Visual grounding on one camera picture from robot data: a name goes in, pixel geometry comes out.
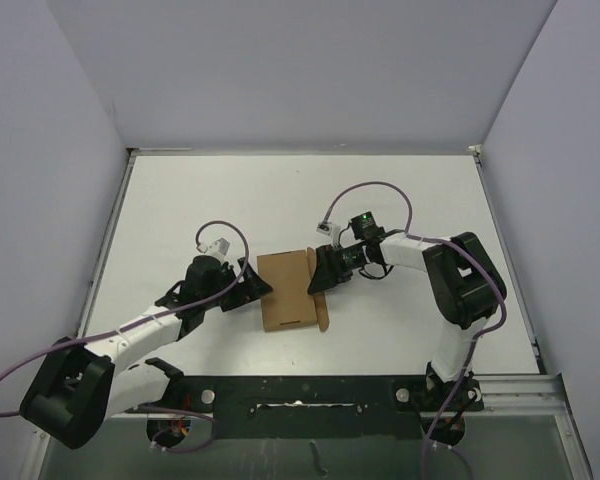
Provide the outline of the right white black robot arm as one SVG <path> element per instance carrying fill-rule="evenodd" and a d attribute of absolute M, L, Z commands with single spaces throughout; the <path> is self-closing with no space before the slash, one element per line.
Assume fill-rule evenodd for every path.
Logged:
<path fill-rule="evenodd" d="M 429 279 L 435 304 L 445 323 L 439 346 L 428 366 L 426 400 L 444 409 L 457 401 L 457 379 L 468 375 L 475 336 L 504 304 L 506 286 L 478 237 L 464 232 L 430 239 L 376 224 L 371 212 L 349 222 L 355 243 L 323 245 L 307 293 L 323 293 L 348 282 L 355 272 L 370 280 L 388 276 L 396 267 L 418 270 Z"/>

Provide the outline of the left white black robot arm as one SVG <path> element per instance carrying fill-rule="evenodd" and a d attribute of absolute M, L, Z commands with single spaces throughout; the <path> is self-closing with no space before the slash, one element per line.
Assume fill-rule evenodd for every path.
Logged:
<path fill-rule="evenodd" d="M 144 404 L 173 410 L 183 398 L 183 374 L 154 351 L 192 333 L 208 310 L 232 311 L 272 291 L 244 258 L 232 266 L 198 255 L 185 277 L 142 317 L 105 338 L 57 341 L 45 353 L 19 414 L 77 449 L 114 415 Z"/>

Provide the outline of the brown cardboard paper box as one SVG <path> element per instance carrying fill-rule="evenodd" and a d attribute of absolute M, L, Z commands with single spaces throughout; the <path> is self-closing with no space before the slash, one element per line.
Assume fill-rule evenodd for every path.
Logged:
<path fill-rule="evenodd" d="M 257 258 L 259 276 L 273 289 L 261 300 L 265 332 L 313 326 L 327 331 L 330 318 L 325 294 L 307 293 L 316 268 L 317 255 L 311 247 Z"/>

